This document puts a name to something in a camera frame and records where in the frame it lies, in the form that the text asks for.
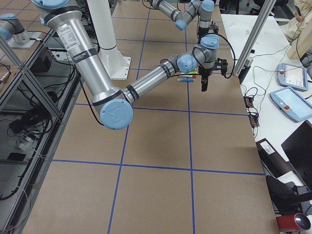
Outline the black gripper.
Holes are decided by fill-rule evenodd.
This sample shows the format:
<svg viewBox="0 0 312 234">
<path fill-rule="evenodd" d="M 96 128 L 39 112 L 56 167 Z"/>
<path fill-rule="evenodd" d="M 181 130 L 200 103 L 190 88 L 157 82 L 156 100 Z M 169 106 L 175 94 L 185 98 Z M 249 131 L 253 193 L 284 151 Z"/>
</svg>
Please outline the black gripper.
<svg viewBox="0 0 312 234">
<path fill-rule="evenodd" d="M 208 79 L 213 71 L 220 71 L 223 77 L 226 77 L 228 71 L 228 62 L 226 59 L 216 58 L 213 62 L 206 62 L 199 66 L 198 73 L 201 75 L 201 91 L 208 89 Z"/>
<path fill-rule="evenodd" d="M 201 39 L 209 32 L 218 33 L 219 27 L 213 21 L 200 20 L 197 27 L 197 37 Z"/>
</svg>

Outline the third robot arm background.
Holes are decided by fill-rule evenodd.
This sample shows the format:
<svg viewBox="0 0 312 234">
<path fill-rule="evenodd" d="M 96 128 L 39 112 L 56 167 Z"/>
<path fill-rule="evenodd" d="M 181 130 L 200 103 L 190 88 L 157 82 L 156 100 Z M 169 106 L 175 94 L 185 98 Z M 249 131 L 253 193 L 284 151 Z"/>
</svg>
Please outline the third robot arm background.
<svg viewBox="0 0 312 234">
<path fill-rule="evenodd" d="M 28 49 L 35 43 L 22 25 L 18 17 L 13 13 L 0 16 L 0 36 L 7 41 L 11 48 Z"/>
</svg>

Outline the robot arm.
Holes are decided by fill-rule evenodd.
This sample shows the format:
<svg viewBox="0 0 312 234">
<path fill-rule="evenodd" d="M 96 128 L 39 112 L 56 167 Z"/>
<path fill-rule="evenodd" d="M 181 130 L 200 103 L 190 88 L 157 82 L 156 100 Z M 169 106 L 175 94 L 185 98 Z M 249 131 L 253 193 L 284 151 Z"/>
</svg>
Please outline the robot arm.
<svg viewBox="0 0 312 234">
<path fill-rule="evenodd" d="M 202 35 L 192 51 L 170 56 L 141 79 L 118 88 L 109 78 L 96 48 L 90 42 L 82 23 L 80 7 L 74 0 L 36 0 L 42 23 L 54 29 L 84 78 L 93 95 L 92 103 L 104 126 L 113 130 L 127 127 L 133 119 L 132 103 L 142 95 L 171 78 L 175 73 L 198 70 L 202 91 L 208 87 L 208 77 L 214 70 L 227 73 L 227 61 L 216 56 L 219 34 Z"/>
<path fill-rule="evenodd" d="M 173 7 L 166 0 L 149 0 L 151 9 L 158 10 L 169 17 L 177 29 L 183 31 L 198 17 L 197 36 L 198 40 L 208 33 L 218 33 L 218 26 L 212 22 L 212 14 L 215 3 L 213 0 L 191 0 L 188 8 L 182 12 Z"/>
</svg>

